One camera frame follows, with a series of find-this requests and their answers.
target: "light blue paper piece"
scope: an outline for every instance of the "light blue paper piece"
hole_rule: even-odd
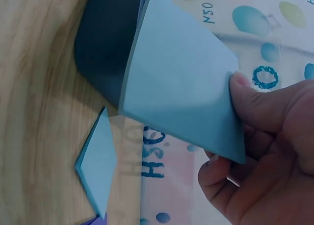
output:
[[[103,219],[115,166],[116,154],[107,109],[104,108],[75,163],[87,197],[95,213]]]
[[[245,162],[229,92],[236,56],[171,0],[146,0],[119,112],[213,153]]]

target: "wood grain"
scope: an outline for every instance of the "wood grain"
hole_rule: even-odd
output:
[[[94,216],[73,170],[104,105],[77,71],[87,0],[0,0],[0,225]]]

